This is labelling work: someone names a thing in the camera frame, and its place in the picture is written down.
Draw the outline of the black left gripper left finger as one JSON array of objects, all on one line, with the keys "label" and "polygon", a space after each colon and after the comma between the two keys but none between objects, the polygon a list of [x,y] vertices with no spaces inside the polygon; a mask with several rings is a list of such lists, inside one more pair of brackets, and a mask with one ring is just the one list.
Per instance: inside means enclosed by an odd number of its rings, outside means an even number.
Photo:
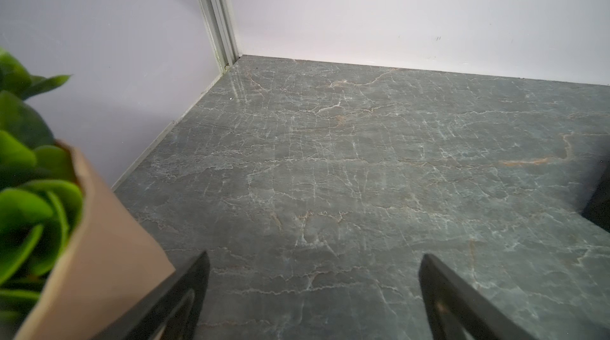
[{"label": "black left gripper left finger", "polygon": [[95,338],[193,339],[210,272],[210,259],[203,251],[178,268]]}]

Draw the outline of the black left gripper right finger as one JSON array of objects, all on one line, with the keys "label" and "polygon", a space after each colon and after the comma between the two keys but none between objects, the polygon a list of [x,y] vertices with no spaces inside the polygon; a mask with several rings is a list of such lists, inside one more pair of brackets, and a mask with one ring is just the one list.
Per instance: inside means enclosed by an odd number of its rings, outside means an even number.
[{"label": "black left gripper right finger", "polygon": [[427,320],[434,339],[532,339],[433,254],[419,267]]}]

